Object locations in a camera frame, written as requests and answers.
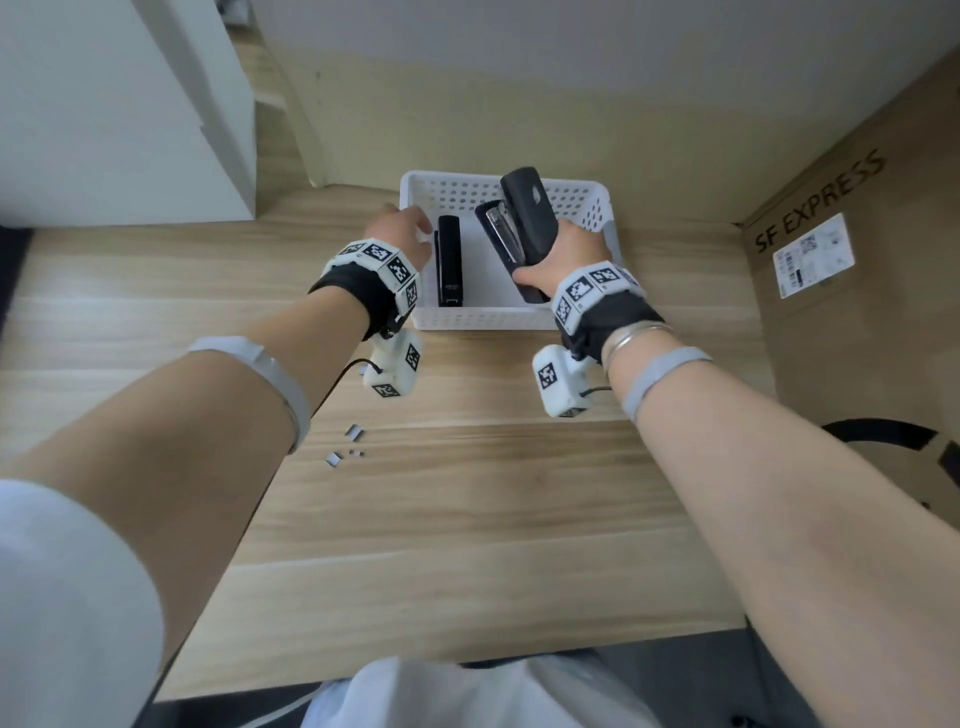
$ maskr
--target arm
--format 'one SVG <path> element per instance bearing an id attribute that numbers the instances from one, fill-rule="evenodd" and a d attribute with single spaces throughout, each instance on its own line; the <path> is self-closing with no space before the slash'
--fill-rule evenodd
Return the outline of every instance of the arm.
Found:
<path id="1" fill-rule="evenodd" d="M 430 246 L 417 241 L 417 227 L 430 228 L 418 207 L 387 209 L 366 236 L 397 246 L 419 270 Z M 316 408 L 369 325 L 364 306 L 331 286 L 240 334 L 279 360 Z M 221 352 L 193 352 L 5 463 L 0 476 L 62 492 L 130 545 L 159 593 L 166 659 L 223 575 L 294 436 L 266 380 Z"/>
<path id="2" fill-rule="evenodd" d="M 518 282 L 552 294 L 604 258 L 602 238 L 571 227 L 556 259 L 518 271 Z M 609 375 L 620 401 L 651 360 L 682 345 L 649 330 L 616 352 Z M 852 449 L 711 363 L 655 384 L 636 423 L 826 724 L 955 724 L 960 534 Z"/>

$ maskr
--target person's right arm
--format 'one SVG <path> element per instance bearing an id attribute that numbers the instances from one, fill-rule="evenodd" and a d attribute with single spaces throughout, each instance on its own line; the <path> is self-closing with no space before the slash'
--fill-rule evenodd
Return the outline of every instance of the person's right arm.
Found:
<path id="1" fill-rule="evenodd" d="M 606 254 L 602 238 L 564 232 L 555 260 L 522 269 L 518 282 L 552 296 Z M 681 346 L 647 330 L 617 351 L 609 375 L 618 399 L 651 360 Z M 957 724 L 960 533 L 852 449 L 712 363 L 684 364 L 655 384 L 636 423 L 825 724 Z"/>

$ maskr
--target basket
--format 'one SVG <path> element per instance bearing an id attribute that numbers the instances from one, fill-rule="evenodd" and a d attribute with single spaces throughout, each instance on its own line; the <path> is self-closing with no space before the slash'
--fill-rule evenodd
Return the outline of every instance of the basket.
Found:
<path id="1" fill-rule="evenodd" d="M 613 260 L 621 263 L 620 245 L 610 205 L 610 193 L 600 182 L 543 180 L 557 217 L 566 217 L 589 231 L 602 231 Z M 419 205 L 434 227 L 441 215 L 460 218 L 464 304 L 438 305 L 436 257 L 420 275 L 420 302 L 414 308 L 416 328 L 553 330 L 549 303 L 530 304 L 516 290 L 473 210 L 502 197 L 496 175 L 453 172 L 407 172 L 400 181 L 400 207 Z"/>

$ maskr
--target cardboard box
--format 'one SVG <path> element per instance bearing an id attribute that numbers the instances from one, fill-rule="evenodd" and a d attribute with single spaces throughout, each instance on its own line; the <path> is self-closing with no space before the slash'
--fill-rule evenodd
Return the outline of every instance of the cardboard box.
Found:
<path id="1" fill-rule="evenodd" d="M 960 528 L 960 49 L 754 215 L 744 243 L 780 400 Z"/>

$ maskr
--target white sleeve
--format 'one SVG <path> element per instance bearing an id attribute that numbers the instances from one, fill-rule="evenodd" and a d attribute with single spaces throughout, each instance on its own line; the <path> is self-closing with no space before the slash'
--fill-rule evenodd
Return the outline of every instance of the white sleeve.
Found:
<path id="1" fill-rule="evenodd" d="M 0 480 L 0 715 L 11 728 L 128 728 L 157 678 L 150 575 L 97 516 Z"/>

